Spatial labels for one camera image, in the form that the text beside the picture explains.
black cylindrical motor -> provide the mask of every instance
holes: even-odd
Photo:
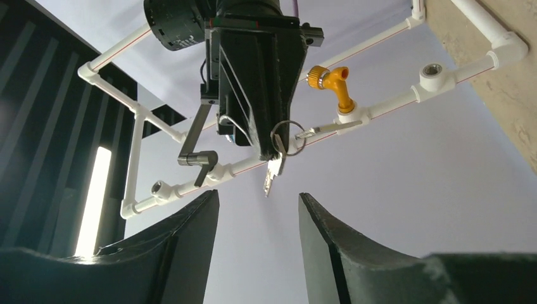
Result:
[[[280,0],[219,0],[217,16],[227,14],[256,16],[282,15]]]
[[[216,15],[217,0],[144,0],[156,38],[171,51],[205,41],[204,20]]]
[[[171,51],[205,41],[203,22],[216,15],[282,15],[279,0],[144,0],[144,11],[155,37]]]

yellow faucet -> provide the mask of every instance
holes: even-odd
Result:
[[[330,89],[336,93],[339,99],[338,108],[343,114],[354,110],[355,103],[349,97],[347,83],[349,68],[342,66],[330,72],[327,68],[316,65],[308,73],[308,84],[314,89]]]

fluorescent light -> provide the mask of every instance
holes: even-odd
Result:
[[[75,251],[75,255],[78,257],[91,257],[95,250],[111,156],[112,152],[110,150],[104,149],[103,147],[97,149],[97,157],[95,157],[93,173],[91,174],[91,181],[89,182],[89,190],[85,201],[79,241]]]

white ceiling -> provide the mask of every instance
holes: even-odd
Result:
[[[309,68],[344,49],[341,43],[358,44],[353,36],[360,30],[382,22],[402,9],[410,0],[298,0],[301,22],[322,27],[325,42],[310,49],[305,67]],[[37,0],[81,38],[104,52],[145,22],[143,0]],[[292,1],[281,0],[286,15]],[[178,52],[165,49],[153,36],[115,60],[116,65],[134,80],[179,113],[191,117],[199,105],[199,67],[204,45]]]

white wire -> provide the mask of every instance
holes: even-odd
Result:
[[[298,0],[293,0],[293,15],[298,18]]]
[[[222,121],[223,121],[224,119],[227,119],[227,120],[229,120],[232,124],[234,124],[234,125],[235,125],[235,128],[239,129],[239,130],[244,134],[244,136],[246,136],[246,139],[248,140],[248,142],[250,143],[250,145],[253,146],[253,143],[252,143],[252,141],[251,141],[251,139],[250,139],[250,136],[248,136],[248,134],[246,133],[246,131],[244,131],[244,129],[243,129],[243,128],[242,128],[242,127],[235,121],[235,120],[233,120],[233,118],[231,118],[231,117],[229,117],[229,116],[227,116],[227,115],[220,115],[220,118],[218,119],[218,123],[219,123],[219,124],[222,123]]]

